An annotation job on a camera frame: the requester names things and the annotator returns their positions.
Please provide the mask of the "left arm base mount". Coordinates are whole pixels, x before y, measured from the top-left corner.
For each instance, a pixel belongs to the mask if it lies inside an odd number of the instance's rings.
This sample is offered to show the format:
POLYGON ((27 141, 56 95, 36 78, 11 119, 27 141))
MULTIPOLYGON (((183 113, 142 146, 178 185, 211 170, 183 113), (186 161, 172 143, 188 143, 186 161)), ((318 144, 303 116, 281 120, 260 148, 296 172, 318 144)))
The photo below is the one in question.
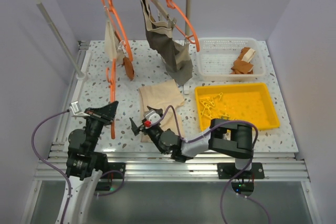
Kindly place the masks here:
POLYGON ((95 168, 102 171, 102 175, 96 185, 95 194, 97 196, 108 196, 118 192, 124 185, 126 163, 108 162, 106 154, 99 153, 95 168), (113 187, 113 180, 120 179, 121 183, 117 188, 113 187))

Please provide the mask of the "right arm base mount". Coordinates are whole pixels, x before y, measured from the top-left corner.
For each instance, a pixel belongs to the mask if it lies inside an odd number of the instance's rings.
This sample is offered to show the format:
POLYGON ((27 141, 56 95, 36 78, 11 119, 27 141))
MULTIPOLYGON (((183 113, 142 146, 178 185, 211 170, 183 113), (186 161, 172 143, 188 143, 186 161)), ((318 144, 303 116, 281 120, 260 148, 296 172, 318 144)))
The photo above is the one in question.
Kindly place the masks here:
MULTIPOLYGON (((217 174, 219 179, 231 179, 239 172, 240 170, 236 168, 235 163, 217 164, 217 174)), ((250 196, 254 192, 255 179, 265 179, 262 163, 252 163, 249 168, 233 179, 230 184, 235 193, 250 196)))

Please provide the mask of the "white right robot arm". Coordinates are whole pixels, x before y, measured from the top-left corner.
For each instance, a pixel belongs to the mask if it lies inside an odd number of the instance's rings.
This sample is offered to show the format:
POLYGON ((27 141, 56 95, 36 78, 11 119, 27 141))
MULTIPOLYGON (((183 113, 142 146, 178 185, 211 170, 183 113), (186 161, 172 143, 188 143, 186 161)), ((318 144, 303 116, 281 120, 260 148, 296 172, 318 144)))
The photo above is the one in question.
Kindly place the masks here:
POLYGON ((258 138, 256 126, 241 120, 212 119, 210 126, 196 137, 182 137, 176 111, 171 105, 168 108, 173 112, 177 133, 171 129, 161 128, 161 121, 168 110, 149 107, 141 125, 137 126, 133 120, 130 120, 134 135, 143 133, 149 136, 160 153, 170 154, 172 160, 180 163, 211 150, 235 159, 236 176, 246 178, 252 173, 254 145, 258 138))

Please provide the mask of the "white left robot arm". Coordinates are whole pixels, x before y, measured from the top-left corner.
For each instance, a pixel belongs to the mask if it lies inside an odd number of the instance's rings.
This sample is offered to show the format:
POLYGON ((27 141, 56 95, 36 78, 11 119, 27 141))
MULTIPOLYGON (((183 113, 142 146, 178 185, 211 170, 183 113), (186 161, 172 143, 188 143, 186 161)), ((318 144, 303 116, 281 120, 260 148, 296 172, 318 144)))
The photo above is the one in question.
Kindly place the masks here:
POLYGON ((55 223, 86 223, 88 209, 99 179, 107 176, 109 165, 106 154, 95 148, 103 127, 114 121, 118 101, 100 108, 82 110, 79 102, 72 102, 70 109, 75 117, 83 117, 86 124, 68 136, 66 185, 60 211, 55 223))

